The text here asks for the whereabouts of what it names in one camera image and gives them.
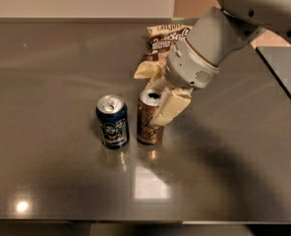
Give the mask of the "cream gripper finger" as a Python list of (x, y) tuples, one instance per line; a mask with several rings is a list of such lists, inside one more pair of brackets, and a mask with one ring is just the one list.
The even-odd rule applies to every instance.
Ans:
[(149, 80), (145, 89), (164, 91), (165, 88), (172, 88), (172, 84), (167, 80), (165, 71), (159, 69)]
[(159, 126), (170, 123), (191, 103), (192, 91), (191, 88), (165, 88), (152, 123)]

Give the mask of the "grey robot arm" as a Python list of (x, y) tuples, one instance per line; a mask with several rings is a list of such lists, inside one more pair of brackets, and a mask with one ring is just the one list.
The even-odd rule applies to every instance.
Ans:
[(162, 77), (151, 87), (161, 92), (152, 125), (164, 126), (190, 103), (191, 92), (204, 89), (218, 74), (221, 62), (265, 30), (291, 45), (291, 0), (217, 0), (187, 36), (168, 52)]

